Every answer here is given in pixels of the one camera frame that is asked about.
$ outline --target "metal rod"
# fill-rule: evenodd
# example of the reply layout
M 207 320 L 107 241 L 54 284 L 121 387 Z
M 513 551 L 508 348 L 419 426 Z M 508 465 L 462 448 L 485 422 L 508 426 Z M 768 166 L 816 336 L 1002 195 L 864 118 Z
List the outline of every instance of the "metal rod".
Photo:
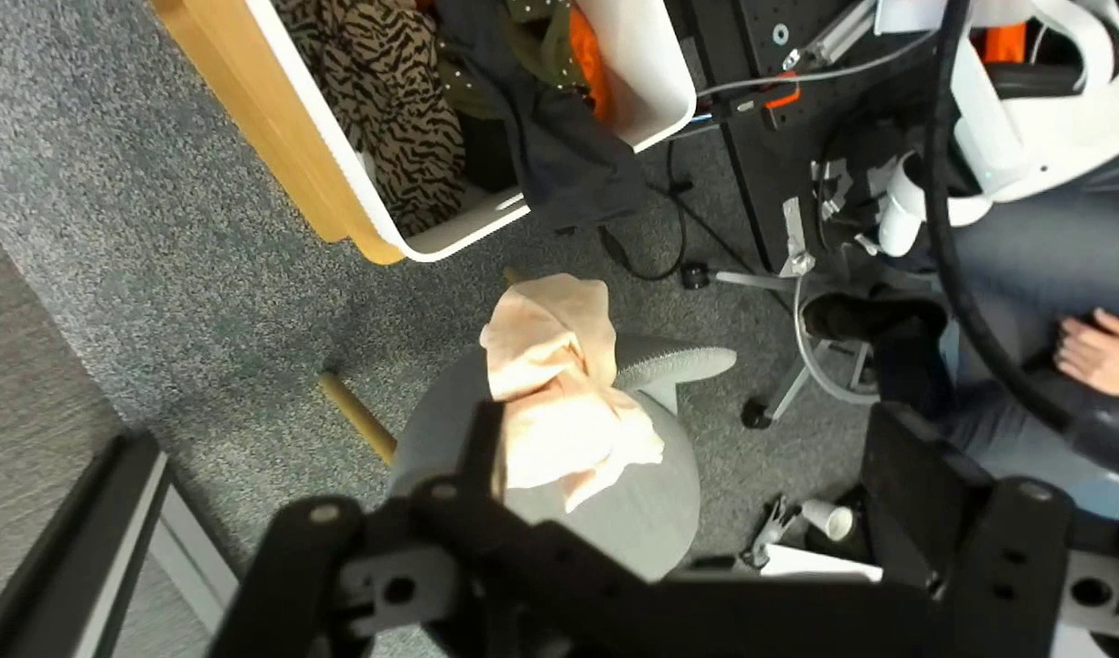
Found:
M 789 403 L 806 391 L 809 379 L 811 372 L 800 364 L 794 379 L 786 384 L 786 391 L 775 398 L 775 406 L 768 406 L 772 425 L 789 408 Z
M 400 452 L 400 440 L 390 440 L 390 433 L 371 412 L 371 406 L 363 406 L 355 398 L 355 391 L 334 375 L 321 372 L 319 387 L 329 396 L 329 403 L 341 408 L 341 418 L 355 426 L 355 434 L 384 462 L 390 465 L 390 457 Z
M 794 283 L 786 278 L 772 278 L 772 274 L 744 274 L 744 272 L 716 272 L 713 283 L 722 284 L 740 284 L 740 288 L 775 288 L 775 294 L 789 294 Z

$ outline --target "person's hand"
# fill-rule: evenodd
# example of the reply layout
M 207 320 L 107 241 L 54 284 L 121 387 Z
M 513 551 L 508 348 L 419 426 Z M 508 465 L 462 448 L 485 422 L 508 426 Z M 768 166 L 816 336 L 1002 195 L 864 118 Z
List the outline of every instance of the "person's hand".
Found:
M 1119 319 L 1097 306 L 1093 324 L 1064 319 L 1062 372 L 1119 398 Z

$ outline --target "black wheel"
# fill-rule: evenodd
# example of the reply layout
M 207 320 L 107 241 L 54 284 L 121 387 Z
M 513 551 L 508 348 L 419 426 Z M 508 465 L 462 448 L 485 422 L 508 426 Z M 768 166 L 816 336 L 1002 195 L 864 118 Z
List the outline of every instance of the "black wheel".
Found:
M 768 406 L 766 406 L 766 403 L 750 398 L 750 403 L 744 406 L 744 425 L 745 425 L 745 426 L 772 426 L 775 422 L 768 418 Z
M 683 262 L 675 278 L 679 278 L 679 288 L 711 288 L 713 272 L 707 262 Z

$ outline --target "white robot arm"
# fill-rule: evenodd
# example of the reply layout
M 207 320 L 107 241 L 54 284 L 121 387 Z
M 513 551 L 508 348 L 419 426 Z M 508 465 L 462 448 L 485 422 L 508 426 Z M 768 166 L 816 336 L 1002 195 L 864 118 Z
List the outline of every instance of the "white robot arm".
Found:
M 952 224 L 969 228 L 990 205 L 1073 184 L 1119 156 L 1119 8 L 1114 0 L 1032 0 L 1032 18 L 1068 37 L 1082 57 L 1073 96 L 998 99 L 974 44 L 954 66 L 962 119 L 954 141 L 975 196 L 952 202 Z M 924 224 L 924 195 L 898 166 L 883 205 L 883 252 L 908 255 Z

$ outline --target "black cable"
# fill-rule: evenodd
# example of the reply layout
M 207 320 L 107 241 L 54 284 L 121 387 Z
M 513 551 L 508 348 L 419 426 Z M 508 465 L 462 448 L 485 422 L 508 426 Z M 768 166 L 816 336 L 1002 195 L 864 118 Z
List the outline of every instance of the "black cable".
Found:
M 625 244 L 607 231 L 607 228 L 599 228 L 599 244 L 605 244 L 605 252 L 623 267 L 623 272 L 629 272 L 638 283 L 664 283 L 664 278 L 672 278 L 679 267 L 683 267 L 683 255 L 686 255 L 686 219 L 740 267 L 740 272 L 745 272 L 745 274 L 759 274 L 752 262 L 745 262 L 730 244 L 727 244 L 727 236 L 722 236 L 713 228 L 711 228 L 711 219 L 694 208 L 694 205 L 686 205 L 683 196 L 679 196 L 679 190 L 675 190 L 675 184 L 672 184 L 672 145 L 675 141 L 669 141 L 664 145 L 664 185 L 657 185 L 657 184 L 649 184 L 655 195 L 662 195 L 662 196 L 669 196 L 672 202 L 672 208 L 675 208 L 675 224 L 679 224 L 679 244 L 675 244 L 675 259 L 664 267 L 664 272 L 657 272 L 657 274 L 645 274 L 645 272 L 638 272 L 633 267 L 633 259 L 629 259 L 629 252 L 625 252 Z M 775 294 L 775 288 L 766 288 L 778 306 L 784 306 L 784 313 L 789 313 L 789 305 Z
M 664 145 L 664 184 L 672 185 L 672 141 Z M 690 234 L 686 234 L 686 224 L 683 224 L 683 202 L 664 190 L 664 185 L 655 185 L 649 184 L 651 190 L 657 190 L 662 196 L 669 196 L 675 205 L 675 255 L 669 267 L 655 272 L 655 274 L 645 274 L 638 272 L 638 262 L 629 259 L 625 244 L 607 231 L 599 228 L 599 247 L 623 267 L 629 272 L 638 283 L 664 283 L 672 278 L 679 267 L 683 267 L 683 255 L 686 255 L 686 244 L 690 244 Z
M 998 348 L 987 319 L 979 313 L 967 278 L 962 278 L 962 255 L 958 244 L 952 236 L 952 160 L 944 152 L 944 134 L 947 134 L 947 96 L 952 96 L 952 78 L 954 78 L 954 57 L 958 57 L 958 44 L 967 37 L 967 18 L 969 18 L 969 0 L 952 0 L 947 16 L 944 16 L 944 29 L 941 29 L 941 82 L 935 82 L 935 99 L 928 107 L 928 141 L 924 141 L 924 156 L 928 156 L 928 173 L 924 173 L 924 216 L 928 216 L 928 234 L 931 234 L 931 255 L 935 255 L 935 272 L 947 294 L 947 305 L 962 324 L 962 331 L 969 336 L 969 344 L 975 348 L 975 355 L 987 361 L 987 369 L 996 372 L 996 379 L 1004 384 L 1004 391 L 1032 412 L 1040 418 L 1045 426 L 1053 426 L 1074 452 L 1104 465 L 1109 470 L 1119 470 L 1119 426 L 1089 418 L 1089 412 L 1074 412 L 1064 408 L 1062 403 L 1053 403 L 1050 396 L 1043 396 L 1014 361 L 1008 355 Z

